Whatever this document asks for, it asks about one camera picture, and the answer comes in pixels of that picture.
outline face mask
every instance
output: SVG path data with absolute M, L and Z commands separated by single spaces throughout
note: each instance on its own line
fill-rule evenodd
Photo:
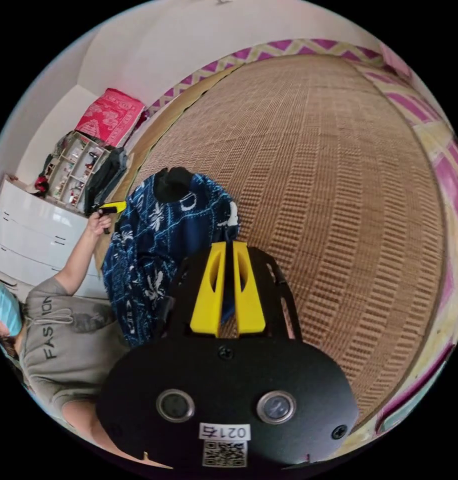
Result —
M 9 330 L 9 336 L 15 337 L 23 328 L 18 299 L 0 283 L 0 321 Z

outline screw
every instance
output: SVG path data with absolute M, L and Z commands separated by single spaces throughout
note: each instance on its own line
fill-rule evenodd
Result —
M 234 351 L 224 345 L 219 347 L 217 354 L 221 360 L 232 360 L 234 358 Z
M 339 425 L 337 426 L 331 433 L 331 437 L 334 440 L 340 440 L 348 431 L 347 425 Z

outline white dresser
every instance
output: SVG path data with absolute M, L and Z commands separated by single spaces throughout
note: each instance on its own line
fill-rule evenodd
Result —
M 61 270 L 87 225 L 87 219 L 4 180 L 0 190 L 0 272 L 36 286 Z M 107 299 L 94 257 L 78 297 Z

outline yellow bracket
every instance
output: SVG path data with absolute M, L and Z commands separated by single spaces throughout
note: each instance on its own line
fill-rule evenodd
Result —
M 262 333 L 266 328 L 266 321 L 251 266 L 248 245 L 241 241 L 234 241 L 232 251 L 237 333 L 239 335 Z
M 128 204 L 125 200 L 123 201 L 113 201 L 110 203 L 104 203 L 103 205 L 100 205 L 100 209 L 110 209 L 110 208 L 115 208 L 116 212 L 115 213 L 121 213 L 127 208 Z
M 195 334 L 219 338 L 223 311 L 226 242 L 213 243 L 190 321 Z

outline black bag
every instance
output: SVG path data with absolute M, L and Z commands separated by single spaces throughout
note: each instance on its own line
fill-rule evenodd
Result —
M 90 177 L 84 191 L 84 214 L 87 217 L 92 214 L 96 204 L 104 202 L 111 190 L 116 187 L 126 171 L 126 159 L 124 148 L 115 148 L 99 170 Z

